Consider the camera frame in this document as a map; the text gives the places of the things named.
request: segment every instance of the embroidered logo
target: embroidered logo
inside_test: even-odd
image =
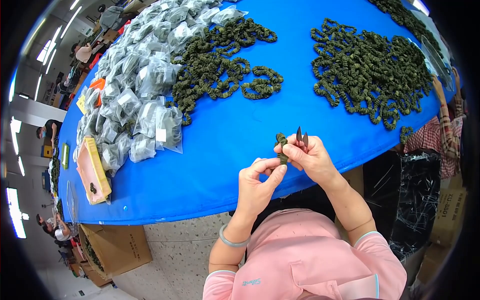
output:
[[[261,278],[257,278],[257,279],[250,280],[250,281],[244,281],[244,282],[242,283],[242,286],[246,286],[246,285],[248,285],[248,284],[251,284],[251,285],[260,284],[260,280],[261,280]]]

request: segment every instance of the blue table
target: blue table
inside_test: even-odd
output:
[[[127,160],[112,179],[112,203],[90,205],[76,164],[60,170],[59,195],[66,208],[67,181],[75,190],[78,221],[94,224],[138,225],[176,221],[232,210],[236,207],[238,172],[257,157],[275,157],[275,135],[295,133],[301,125],[310,135],[323,140],[333,163],[340,172],[359,166],[399,143],[400,128],[416,131],[439,111],[434,92],[421,101],[422,112],[401,118],[393,131],[373,125],[368,116],[350,115],[341,104],[331,107],[315,95],[310,62],[317,56],[312,27],[320,28],[325,17],[341,24],[374,31],[391,38],[410,37],[390,15],[379,11],[367,0],[310,1],[298,6],[292,1],[242,0],[237,8],[247,17],[274,30],[278,41],[257,41],[236,56],[246,58],[251,66],[265,65],[284,76],[282,90],[268,99],[251,101],[238,90],[227,99],[204,96],[197,101],[193,123],[183,128],[183,152],[157,151],[154,158],[139,163]],[[94,67],[85,80],[93,79]],[[244,82],[251,82],[249,74]],[[450,99],[454,92],[445,91]],[[75,148],[77,123],[82,113],[72,104],[60,131],[60,144]],[[289,167],[274,198],[308,188],[314,183],[304,172]],[[65,212],[66,221],[70,216]]]

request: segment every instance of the black shirt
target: black shirt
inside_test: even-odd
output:
[[[52,125],[53,125],[53,123],[55,123],[57,125],[57,134],[55,135],[55,137],[57,137],[59,135],[60,127],[62,125],[62,122],[57,121],[57,120],[48,120],[45,123],[45,129],[47,130],[47,132],[45,133],[46,137],[52,138],[52,135],[53,135]]]

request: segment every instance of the small scissors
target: small scissors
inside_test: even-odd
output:
[[[308,134],[305,132],[303,138],[301,136],[301,128],[299,126],[297,130],[297,141],[295,142],[295,146],[298,148],[302,149],[303,152],[307,153],[308,152]]]

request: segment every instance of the bracelet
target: bracelet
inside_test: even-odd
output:
[[[251,236],[249,236],[246,241],[241,242],[241,243],[232,243],[231,241],[227,240],[225,238],[225,236],[223,235],[223,230],[225,229],[225,227],[227,227],[227,224],[220,227],[220,239],[222,240],[222,242],[224,244],[226,244],[227,246],[230,246],[230,247],[235,247],[235,248],[245,247],[245,246],[248,245],[248,243],[250,242],[250,237]]]

